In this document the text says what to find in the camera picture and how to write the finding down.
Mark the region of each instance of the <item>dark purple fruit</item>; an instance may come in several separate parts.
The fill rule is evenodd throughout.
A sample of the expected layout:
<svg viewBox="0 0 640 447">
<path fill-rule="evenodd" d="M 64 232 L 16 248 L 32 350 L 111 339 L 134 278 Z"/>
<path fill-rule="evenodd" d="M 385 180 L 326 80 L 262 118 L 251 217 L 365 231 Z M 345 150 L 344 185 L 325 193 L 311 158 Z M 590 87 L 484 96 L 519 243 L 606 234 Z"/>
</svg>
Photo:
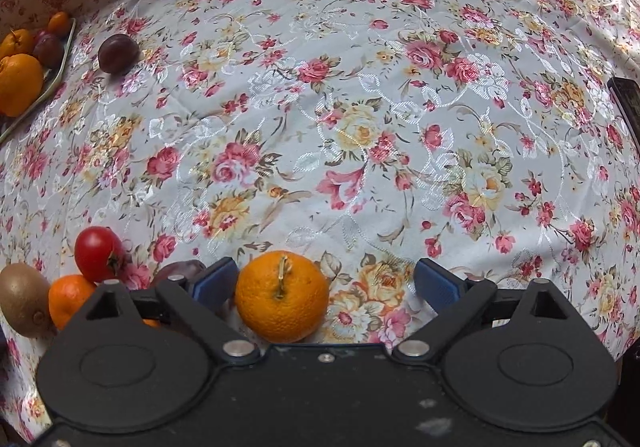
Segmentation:
<svg viewBox="0 0 640 447">
<path fill-rule="evenodd" d="M 33 49 L 33 56 L 40 61 L 41 65 L 53 70 L 60 66 L 65 56 L 65 47 L 53 34 L 45 34 Z"/>
<path fill-rule="evenodd" d="M 165 267 L 162 267 L 156 276 L 151 281 L 151 286 L 156 286 L 163 279 L 168 278 L 174 273 L 182 274 L 187 281 L 193 279 L 196 275 L 201 273 L 205 269 L 205 266 L 197 259 L 190 259 L 189 261 L 177 261 L 176 263 L 169 263 Z"/>
<path fill-rule="evenodd" d="M 98 64 L 106 73 L 120 74 L 126 72 L 138 59 L 140 48 L 126 34 L 114 34 L 100 45 Z"/>
</svg>

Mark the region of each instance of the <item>fruit plate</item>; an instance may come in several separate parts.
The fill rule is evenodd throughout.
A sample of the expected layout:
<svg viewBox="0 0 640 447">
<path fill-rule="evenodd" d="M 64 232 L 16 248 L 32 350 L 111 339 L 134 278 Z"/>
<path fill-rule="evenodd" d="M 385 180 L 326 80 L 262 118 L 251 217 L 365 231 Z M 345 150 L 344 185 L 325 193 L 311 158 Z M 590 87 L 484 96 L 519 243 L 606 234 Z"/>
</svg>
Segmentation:
<svg viewBox="0 0 640 447">
<path fill-rule="evenodd" d="M 31 106 L 29 106 L 19 117 L 7 117 L 4 115 L 0 115 L 0 146 L 5 143 L 5 141 L 20 125 L 20 123 L 24 119 L 29 117 L 33 112 L 35 112 L 35 110 L 37 110 L 38 107 L 41 106 L 45 101 L 47 101 L 56 91 L 58 86 L 60 86 L 60 83 L 62 82 L 62 75 L 65 72 L 66 60 L 71 50 L 71 42 L 73 41 L 75 32 L 76 20 L 75 18 L 72 18 L 71 30 L 69 31 L 69 35 L 66 37 L 66 41 L 64 42 L 65 53 L 62 56 L 62 63 L 60 63 L 60 67 L 58 68 L 58 70 L 47 69 L 44 72 L 44 86 L 42 87 L 42 93 L 33 102 L 33 104 L 31 104 Z"/>
</svg>

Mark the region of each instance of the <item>screw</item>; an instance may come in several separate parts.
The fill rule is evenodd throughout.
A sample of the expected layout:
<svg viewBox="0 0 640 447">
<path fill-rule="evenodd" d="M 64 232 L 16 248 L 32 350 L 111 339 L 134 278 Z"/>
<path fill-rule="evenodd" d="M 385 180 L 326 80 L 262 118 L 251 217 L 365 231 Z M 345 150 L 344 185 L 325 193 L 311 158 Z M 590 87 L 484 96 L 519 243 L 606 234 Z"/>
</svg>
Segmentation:
<svg viewBox="0 0 640 447">
<path fill-rule="evenodd" d="M 331 353 L 320 353 L 318 360 L 323 364 L 330 364 L 335 361 L 335 357 Z"/>
<path fill-rule="evenodd" d="M 423 357 L 429 350 L 429 345 L 423 341 L 408 340 L 398 345 L 398 351 L 407 357 Z"/>
<path fill-rule="evenodd" d="M 246 357 L 255 350 L 255 345 L 249 341 L 237 339 L 224 343 L 222 350 L 230 357 Z"/>
</svg>

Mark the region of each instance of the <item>tomato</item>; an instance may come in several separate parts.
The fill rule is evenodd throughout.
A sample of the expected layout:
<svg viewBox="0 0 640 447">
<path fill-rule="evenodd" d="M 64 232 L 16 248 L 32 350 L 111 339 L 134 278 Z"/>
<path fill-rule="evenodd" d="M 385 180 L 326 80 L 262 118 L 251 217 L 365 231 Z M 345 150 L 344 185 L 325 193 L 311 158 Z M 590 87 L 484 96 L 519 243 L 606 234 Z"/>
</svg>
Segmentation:
<svg viewBox="0 0 640 447">
<path fill-rule="evenodd" d="M 78 234 L 74 256 L 80 273 L 94 283 L 118 276 L 125 263 L 122 242 L 108 227 L 87 227 Z"/>
</svg>

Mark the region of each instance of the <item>blue gripper pad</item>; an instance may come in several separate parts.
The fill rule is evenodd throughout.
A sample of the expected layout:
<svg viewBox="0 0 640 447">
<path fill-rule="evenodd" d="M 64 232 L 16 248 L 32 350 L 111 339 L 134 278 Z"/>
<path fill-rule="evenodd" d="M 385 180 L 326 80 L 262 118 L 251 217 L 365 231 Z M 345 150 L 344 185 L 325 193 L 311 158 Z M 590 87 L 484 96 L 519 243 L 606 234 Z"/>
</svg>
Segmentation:
<svg viewBox="0 0 640 447">
<path fill-rule="evenodd" d="M 187 292 L 201 305 L 216 312 L 233 296 L 239 273 L 236 262 L 223 257 L 194 277 L 187 284 Z"/>
<path fill-rule="evenodd" d="M 415 265 L 415 291 L 436 313 L 455 303 L 466 292 L 465 282 L 430 259 L 422 258 Z"/>
</svg>

